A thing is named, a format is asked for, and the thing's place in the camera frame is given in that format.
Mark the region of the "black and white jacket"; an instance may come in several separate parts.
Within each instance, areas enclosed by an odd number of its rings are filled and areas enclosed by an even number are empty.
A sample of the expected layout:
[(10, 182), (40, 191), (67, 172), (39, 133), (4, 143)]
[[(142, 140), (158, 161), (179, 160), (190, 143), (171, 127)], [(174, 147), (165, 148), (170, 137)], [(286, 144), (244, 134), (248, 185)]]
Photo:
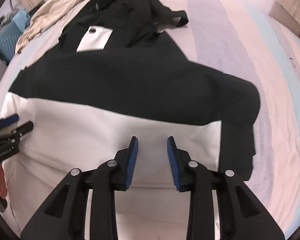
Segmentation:
[(4, 163), (8, 224), (21, 233), (73, 168), (97, 168), (139, 140), (132, 188), (116, 195), (120, 239), (184, 239), (189, 194), (176, 193), (174, 137), (211, 170), (248, 180), (255, 155), (256, 87), (189, 61), (158, 28), (187, 15), (158, 0), (90, 0), (58, 44), (22, 70), (2, 107), (34, 128)]

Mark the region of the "teal hard suitcase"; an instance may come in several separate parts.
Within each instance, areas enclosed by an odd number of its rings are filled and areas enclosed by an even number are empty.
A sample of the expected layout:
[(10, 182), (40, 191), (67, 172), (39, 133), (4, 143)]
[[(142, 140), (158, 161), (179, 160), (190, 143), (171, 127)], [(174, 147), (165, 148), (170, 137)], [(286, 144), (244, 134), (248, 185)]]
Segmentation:
[(7, 64), (15, 55), (15, 46), (22, 32), (17, 25), (11, 21), (0, 32), (0, 59)]

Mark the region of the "blue folded cloth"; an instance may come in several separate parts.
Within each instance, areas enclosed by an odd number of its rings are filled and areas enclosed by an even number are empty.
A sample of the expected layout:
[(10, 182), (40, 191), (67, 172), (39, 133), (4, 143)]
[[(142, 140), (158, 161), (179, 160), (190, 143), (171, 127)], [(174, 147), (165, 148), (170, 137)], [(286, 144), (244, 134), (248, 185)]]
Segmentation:
[(31, 20), (31, 16), (24, 8), (21, 8), (12, 18), (12, 21), (15, 23), (15, 25), (22, 33), (30, 25), (30, 20)]

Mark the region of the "beige garment on bed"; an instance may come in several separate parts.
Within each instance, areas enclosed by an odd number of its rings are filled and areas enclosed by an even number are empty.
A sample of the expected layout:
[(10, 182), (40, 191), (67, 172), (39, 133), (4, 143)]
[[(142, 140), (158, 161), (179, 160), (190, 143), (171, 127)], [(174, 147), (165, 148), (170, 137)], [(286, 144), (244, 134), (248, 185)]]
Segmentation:
[(15, 46), (15, 53), (22, 50), (37, 36), (54, 25), (78, 3), (85, 0), (48, 0), (31, 17), (30, 25), (19, 37)]

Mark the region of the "striped bed sheet mattress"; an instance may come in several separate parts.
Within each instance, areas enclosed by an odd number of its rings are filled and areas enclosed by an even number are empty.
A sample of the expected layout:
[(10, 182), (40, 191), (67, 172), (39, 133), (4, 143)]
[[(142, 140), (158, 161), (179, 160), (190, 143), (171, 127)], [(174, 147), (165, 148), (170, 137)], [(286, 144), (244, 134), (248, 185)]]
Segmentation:
[[(0, 83), (1, 118), (16, 114), (3, 116), (2, 107), (19, 73), (58, 44), (64, 28), (89, 1), (78, 3), (15, 55)], [(211, 171), (239, 176), (287, 239), (300, 226), (300, 38), (273, 18), (237, 0), (158, 1), (172, 12), (186, 13), (184, 31), (177, 29), (180, 18), (174, 18), (158, 32), (167, 33), (189, 61), (256, 87), (260, 110), (253, 124), (255, 155), (250, 178), (244, 180), (232, 170), (221, 172), (203, 165)], [(21, 142), (29, 133), (19, 138), (17, 153), (11, 157), (20, 153)], [(183, 150), (176, 140), (175, 144)], [(187, 152), (192, 160), (201, 163)], [(1, 162), (3, 169), (11, 157)], [(212, 195), (214, 239), (221, 239), (217, 194), (213, 191)], [(3, 200), (7, 206), (0, 205), (0, 239), (21, 239), (23, 230), (16, 233), (5, 219), (10, 207), (8, 194)]]

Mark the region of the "right beige curtain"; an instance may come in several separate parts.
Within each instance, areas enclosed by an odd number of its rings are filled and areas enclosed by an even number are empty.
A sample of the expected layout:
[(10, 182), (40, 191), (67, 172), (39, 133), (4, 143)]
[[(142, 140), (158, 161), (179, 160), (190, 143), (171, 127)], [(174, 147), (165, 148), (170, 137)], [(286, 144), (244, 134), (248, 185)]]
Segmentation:
[(300, 0), (275, 0), (269, 16), (300, 36)]

